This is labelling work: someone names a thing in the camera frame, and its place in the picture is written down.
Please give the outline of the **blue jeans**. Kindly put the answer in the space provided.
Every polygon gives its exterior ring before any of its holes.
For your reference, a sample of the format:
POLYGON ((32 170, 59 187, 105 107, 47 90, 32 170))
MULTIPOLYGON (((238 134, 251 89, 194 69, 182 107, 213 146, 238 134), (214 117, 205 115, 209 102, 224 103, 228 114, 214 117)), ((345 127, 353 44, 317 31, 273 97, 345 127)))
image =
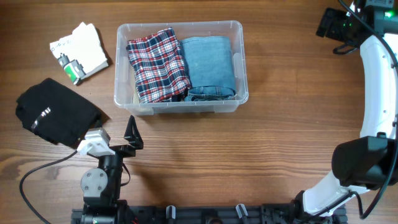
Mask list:
POLYGON ((233 56, 226 36, 191 37, 180 42, 192 84, 185 101, 224 101, 236 94, 233 56))

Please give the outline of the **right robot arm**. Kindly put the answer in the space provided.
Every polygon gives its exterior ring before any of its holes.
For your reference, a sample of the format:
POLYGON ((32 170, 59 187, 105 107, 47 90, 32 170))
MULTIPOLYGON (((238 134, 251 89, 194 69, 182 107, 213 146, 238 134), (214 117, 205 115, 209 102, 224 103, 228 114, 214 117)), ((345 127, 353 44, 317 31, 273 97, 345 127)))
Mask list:
POLYGON ((328 8, 317 35, 337 40, 336 55, 358 51, 364 67, 364 118, 358 139, 339 144, 331 171, 287 206, 288 223, 339 223, 337 211, 351 199, 375 191, 360 219, 376 208, 397 182, 397 9, 394 1, 341 2, 328 8))

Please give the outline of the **white pixel-print shirt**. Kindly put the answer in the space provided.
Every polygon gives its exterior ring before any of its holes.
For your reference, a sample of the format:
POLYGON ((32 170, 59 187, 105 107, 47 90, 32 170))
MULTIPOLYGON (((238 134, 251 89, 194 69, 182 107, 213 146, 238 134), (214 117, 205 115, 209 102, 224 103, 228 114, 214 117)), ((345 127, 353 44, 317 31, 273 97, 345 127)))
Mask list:
POLYGON ((74 85, 108 66, 93 24, 81 22, 72 34, 50 43, 50 50, 74 85))

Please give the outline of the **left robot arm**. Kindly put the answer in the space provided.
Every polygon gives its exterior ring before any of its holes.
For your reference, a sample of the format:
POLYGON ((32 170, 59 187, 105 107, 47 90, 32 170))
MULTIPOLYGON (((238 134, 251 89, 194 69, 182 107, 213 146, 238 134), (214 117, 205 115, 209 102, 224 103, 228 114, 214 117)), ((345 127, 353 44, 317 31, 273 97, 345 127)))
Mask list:
POLYGON ((93 128, 78 146, 78 153, 96 158, 98 166, 86 171, 81 178, 84 206, 82 210, 72 211, 72 223, 139 222, 127 201, 119 198, 121 187, 128 184, 122 182, 122 173, 128 171, 123 159, 134 157, 136 151, 144 147, 134 117, 129 117, 124 133, 127 144, 110 146, 110 139, 104 128, 93 128))

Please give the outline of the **cream cloth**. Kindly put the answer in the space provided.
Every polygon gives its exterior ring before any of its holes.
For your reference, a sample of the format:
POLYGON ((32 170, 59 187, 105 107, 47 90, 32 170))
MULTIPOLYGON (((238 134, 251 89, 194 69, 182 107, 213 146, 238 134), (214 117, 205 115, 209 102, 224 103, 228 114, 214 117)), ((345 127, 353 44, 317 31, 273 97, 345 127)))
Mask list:
POLYGON ((137 104, 137 105, 140 103, 137 90, 134 90, 133 97, 132 97, 132 103, 137 104))

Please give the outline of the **black garment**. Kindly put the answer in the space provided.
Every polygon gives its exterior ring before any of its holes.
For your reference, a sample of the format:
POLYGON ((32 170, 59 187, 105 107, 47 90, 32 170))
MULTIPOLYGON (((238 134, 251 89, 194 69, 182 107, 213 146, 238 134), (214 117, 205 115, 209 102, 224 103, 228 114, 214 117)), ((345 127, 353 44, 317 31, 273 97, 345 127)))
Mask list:
POLYGON ((101 119, 101 111, 71 89, 47 78, 16 100, 22 127, 53 144, 73 147, 101 119))

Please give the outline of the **plaid shirt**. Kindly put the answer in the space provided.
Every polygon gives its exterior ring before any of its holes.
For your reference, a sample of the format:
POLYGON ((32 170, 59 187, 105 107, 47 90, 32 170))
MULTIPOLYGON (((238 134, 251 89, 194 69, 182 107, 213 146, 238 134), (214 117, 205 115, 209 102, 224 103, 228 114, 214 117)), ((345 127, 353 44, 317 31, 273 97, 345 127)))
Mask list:
POLYGON ((126 50, 134 68, 140 103, 178 102, 191 89, 182 48, 173 28, 129 40, 126 50))

